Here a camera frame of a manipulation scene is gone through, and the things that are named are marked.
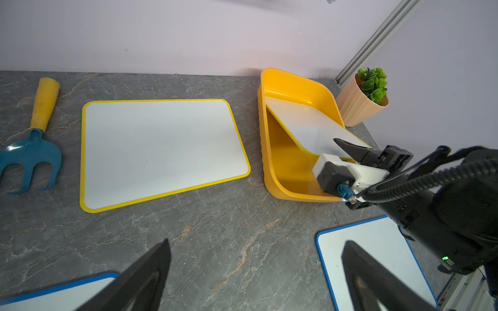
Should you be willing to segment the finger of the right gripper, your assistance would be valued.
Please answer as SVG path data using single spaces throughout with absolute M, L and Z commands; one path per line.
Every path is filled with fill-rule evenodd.
M 371 154 L 373 149 L 354 145 L 340 138 L 334 138 L 333 140 L 347 155 L 350 156 L 354 161 L 361 163 L 367 158 L 368 154 Z

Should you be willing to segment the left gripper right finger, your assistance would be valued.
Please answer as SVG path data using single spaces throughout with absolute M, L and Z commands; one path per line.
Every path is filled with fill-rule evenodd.
M 346 241 L 342 264 L 354 310 L 435 310 L 354 241 Z

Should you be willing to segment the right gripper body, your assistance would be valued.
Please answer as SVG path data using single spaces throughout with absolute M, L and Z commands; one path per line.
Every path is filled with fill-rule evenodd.
M 444 273 L 497 265 L 497 150 L 476 146 L 430 160 L 367 192 Z

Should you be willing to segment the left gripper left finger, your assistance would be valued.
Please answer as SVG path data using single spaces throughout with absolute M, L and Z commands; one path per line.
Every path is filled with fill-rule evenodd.
M 167 239 L 141 256 L 79 310 L 158 310 L 171 265 Z

